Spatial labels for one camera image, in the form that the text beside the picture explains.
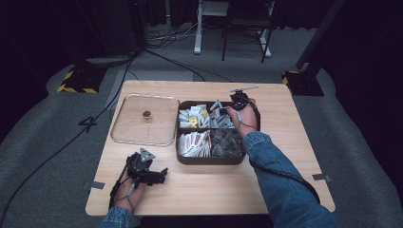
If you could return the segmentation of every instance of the chair leg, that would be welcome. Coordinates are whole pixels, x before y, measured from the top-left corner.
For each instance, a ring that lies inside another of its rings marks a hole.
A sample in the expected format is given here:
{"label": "chair leg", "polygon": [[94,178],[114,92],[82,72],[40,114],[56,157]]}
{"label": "chair leg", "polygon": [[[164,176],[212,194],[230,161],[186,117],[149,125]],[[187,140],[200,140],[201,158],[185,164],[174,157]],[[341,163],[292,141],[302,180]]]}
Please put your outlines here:
{"label": "chair leg", "polygon": [[265,32],[264,32],[264,31],[265,31],[265,28],[264,28],[264,29],[262,29],[262,30],[260,31],[260,33],[259,33],[259,37],[258,37],[259,39],[261,38],[261,36],[262,36],[263,34],[265,34]]}
{"label": "chair leg", "polygon": [[269,34],[267,34],[267,38],[266,38],[266,45],[264,46],[263,56],[261,57],[262,63],[264,63],[264,59],[266,58],[266,51],[267,51],[267,48],[269,48],[269,41],[270,41],[270,36],[272,36],[272,31],[273,31],[273,28],[270,27]]}
{"label": "chair leg", "polygon": [[221,58],[222,61],[224,61],[224,58],[225,58],[227,35],[228,35],[228,27],[226,27],[225,31],[224,31],[224,46],[223,46],[223,49],[222,49],[222,58]]}

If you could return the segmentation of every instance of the desk leg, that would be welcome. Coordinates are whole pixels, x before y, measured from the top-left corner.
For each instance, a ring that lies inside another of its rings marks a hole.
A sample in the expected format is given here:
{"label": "desk leg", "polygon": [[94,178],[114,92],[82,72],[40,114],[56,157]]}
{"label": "desk leg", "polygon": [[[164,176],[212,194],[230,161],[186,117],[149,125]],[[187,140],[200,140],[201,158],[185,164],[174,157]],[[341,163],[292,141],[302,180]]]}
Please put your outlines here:
{"label": "desk leg", "polygon": [[202,53],[202,0],[199,0],[198,29],[196,31],[195,50],[193,52],[195,54]]}
{"label": "desk leg", "polygon": [[[260,44],[261,44],[261,51],[264,51],[264,46],[266,44],[266,29],[263,31],[263,34],[261,36],[260,36],[259,31],[257,32],[257,35],[260,37],[259,41],[260,41]],[[270,52],[269,47],[267,47],[265,56],[266,56],[266,58],[272,57],[272,53]]]}

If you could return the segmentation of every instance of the wooden table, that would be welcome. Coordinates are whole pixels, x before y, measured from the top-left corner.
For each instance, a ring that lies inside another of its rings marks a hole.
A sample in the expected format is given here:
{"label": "wooden table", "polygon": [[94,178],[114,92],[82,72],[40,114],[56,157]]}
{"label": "wooden table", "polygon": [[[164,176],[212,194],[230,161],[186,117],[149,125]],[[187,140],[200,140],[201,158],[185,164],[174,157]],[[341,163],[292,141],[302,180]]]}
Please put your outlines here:
{"label": "wooden table", "polygon": [[[116,110],[124,97],[131,93],[173,96],[180,102],[230,102],[230,90],[255,84],[200,83],[165,81],[126,81]],[[257,101],[261,114],[261,131],[268,133],[273,142],[294,163],[304,179],[317,190],[323,206],[330,211],[335,204],[325,180],[314,180],[321,174],[317,158],[306,135],[296,106],[285,85],[259,84],[258,89],[245,91]],[[109,193],[125,165],[127,156],[140,152],[141,145],[117,143],[110,137],[116,121],[114,115],[94,181],[105,184],[104,189],[92,189],[86,212],[92,216],[105,215]],[[135,214],[142,216],[169,215],[230,215],[266,214],[254,170],[246,155],[239,165],[185,165],[178,162],[176,146],[143,146],[157,158],[150,170],[168,167],[164,184],[146,188]]]}

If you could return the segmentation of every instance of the denim sleeve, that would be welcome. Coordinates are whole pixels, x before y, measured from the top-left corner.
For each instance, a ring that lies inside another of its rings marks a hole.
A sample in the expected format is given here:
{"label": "denim sleeve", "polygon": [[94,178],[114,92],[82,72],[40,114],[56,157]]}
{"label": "denim sleeve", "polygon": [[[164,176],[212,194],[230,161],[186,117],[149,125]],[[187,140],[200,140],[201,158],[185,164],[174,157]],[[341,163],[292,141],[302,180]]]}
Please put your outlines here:
{"label": "denim sleeve", "polygon": [[123,207],[112,207],[98,228],[133,228],[140,225],[140,219]]}
{"label": "denim sleeve", "polygon": [[[301,177],[268,135],[252,132],[243,138],[243,144],[257,166]],[[259,170],[256,175],[275,227],[338,227],[333,215],[301,183]]]}

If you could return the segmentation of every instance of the wire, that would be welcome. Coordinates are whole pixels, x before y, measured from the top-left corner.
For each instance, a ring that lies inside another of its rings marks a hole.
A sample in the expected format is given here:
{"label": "wire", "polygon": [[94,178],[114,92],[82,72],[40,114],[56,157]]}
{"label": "wire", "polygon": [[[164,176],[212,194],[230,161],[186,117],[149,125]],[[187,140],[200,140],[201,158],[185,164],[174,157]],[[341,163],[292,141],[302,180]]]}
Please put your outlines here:
{"label": "wire", "polygon": [[153,52],[153,51],[151,51],[151,50],[145,49],[145,48],[144,48],[144,51],[147,52],[147,53],[149,53],[149,54],[151,54],[151,55],[160,57],[160,58],[162,58],[162,59],[164,59],[164,60],[166,60],[166,61],[168,61],[168,62],[170,62],[170,63],[172,63],[172,64],[174,64],[174,65],[177,65],[177,66],[180,66],[180,67],[183,67],[183,68],[185,68],[185,69],[188,69],[188,70],[192,71],[193,73],[195,73],[196,75],[198,75],[199,77],[201,77],[201,79],[205,82],[205,79],[200,75],[200,73],[196,72],[195,70],[193,70],[193,69],[191,69],[191,68],[189,68],[189,67],[187,67],[187,66],[184,66],[183,64],[179,63],[178,61],[174,61],[174,60],[168,59],[168,58],[166,58],[166,57],[163,57],[163,56],[160,55],[160,54],[157,54],[157,53],[155,53],[155,52]]}
{"label": "wire", "polygon": [[171,35],[167,35],[169,33],[169,31],[171,31],[171,29],[164,35],[164,36],[157,36],[157,37],[153,37],[153,38],[149,38],[148,41],[157,41],[157,40],[161,40],[161,43],[159,45],[148,45],[149,48],[166,48],[169,45],[171,45],[172,43],[176,42],[176,41],[181,41],[181,40],[185,40],[190,36],[194,36],[196,35],[196,33],[191,33],[189,35],[186,35],[187,32],[189,32],[190,30],[194,30],[195,26],[198,23],[195,23],[194,25],[192,25],[189,28],[185,28],[184,32],[179,33],[179,30],[177,29],[175,33],[171,34]]}
{"label": "wire", "polygon": [[242,96],[237,96],[237,98],[241,98],[241,99],[243,99],[247,104],[251,105],[253,111],[255,112],[256,121],[257,121],[257,124],[258,124],[257,130],[260,131],[260,112],[259,112],[258,108],[256,107],[256,105],[255,105],[253,102],[251,102],[249,99],[246,99],[246,98],[244,98],[244,97],[242,97]]}
{"label": "wire", "polygon": [[110,122],[112,122],[112,109],[113,109],[113,106],[115,105],[115,104],[117,104],[118,103],[118,101],[116,101],[111,107],[110,107],[110,109],[109,109],[109,121]]}
{"label": "wire", "polygon": [[184,66],[187,66],[187,67],[193,67],[193,68],[195,68],[195,69],[198,69],[198,70],[201,70],[201,71],[204,71],[204,72],[207,72],[207,73],[210,73],[210,74],[219,76],[220,78],[225,79],[225,80],[227,80],[227,81],[230,82],[230,83],[233,83],[233,81],[231,81],[230,79],[228,79],[228,78],[226,78],[226,77],[224,77],[224,76],[221,76],[220,74],[217,74],[217,73],[214,73],[214,72],[211,72],[211,71],[202,69],[202,68],[198,68],[198,67],[196,67],[196,66],[187,65],[187,64],[181,63],[181,62],[176,61],[176,60],[173,60],[173,61],[175,61],[175,62],[177,62],[177,63],[179,63],[179,64],[182,64],[182,65],[184,65]]}
{"label": "wire", "polygon": [[53,153],[50,157],[48,157],[45,161],[43,161],[38,167],[36,167],[21,183],[20,185],[14,190],[14,192],[12,193],[11,197],[9,198],[6,206],[4,207],[3,210],[3,214],[1,216],[0,219],[0,228],[3,227],[3,222],[4,219],[6,217],[6,213],[9,210],[9,207],[12,203],[12,200],[15,198],[15,196],[17,195],[17,193],[20,191],[20,189],[24,186],[24,184],[36,173],[38,172],[39,169],[41,169],[47,162],[49,162],[51,159],[53,159],[54,157],[56,157],[58,154],[60,154],[64,149],[66,149],[69,145],[71,145],[75,140],[77,140],[102,114],[104,114],[104,112],[111,106],[111,104],[113,103],[113,100],[116,99],[116,97],[119,94],[119,91],[122,88],[122,85],[125,81],[125,75],[127,74],[128,68],[130,67],[131,63],[133,62],[133,60],[136,58],[137,55],[132,56],[130,62],[127,64],[126,68],[125,68],[125,74],[124,77],[121,81],[121,84],[119,85],[118,91],[116,92],[115,96],[113,97],[113,99],[109,102],[109,104],[88,124],[88,126],[86,126],[85,128],[83,128],[76,136],[74,136],[69,142],[67,142],[65,145],[63,145],[59,150],[57,150],[55,153]]}
{"label": "wire", "polygon": [[255,163],[253,163],[250,159],[249,159],[249,163],[251,164],[251,166],[255,169],[255,170],[259,170],[265,173],[269,173],[269,174],[274,174],[280,177],[284,177],[296,182],[299,182],[300,184],[302,184],[303,186],[305,186],[311,193],[312,195],[314,195],[315,199],[317,199],[317,203],[320,204],[320,198],[319,195],[317,194],[317,190],[315,190],[314,186],[312,186],[308,181],[306,181],[304,178],[300,178],[299,176],[296,176],[294,174],[291,173],[287,173],[287,172],[283,172],[283,171],[279,171],[276,169],[270,169],[270,168],[264,168],[264,167],[259,167],[257,166]]}
{"label": "wire", "polygon": [[240,125],[241,125],[241,124],[243,124],[243,125],[245,125],[245,126],[248,126],[248,127],[255,128],[256,130],[258,130],[258,128],[257,128],[257,127],[254,127],[254,126],[252,126],[252,125],[246,124],[246,123],[244,123],[244,122],[242,122],[242,121],[240,121],[240,123],[238,124],[237,129],[240,129]]}
{"label": "wire", "polygon": [[128,70],[129,73],[133,74],[133,76],[136,78],[136,80],[139,80],[139,78],[137,77],[137,75],[135,73],[133,73],[130,69]]}

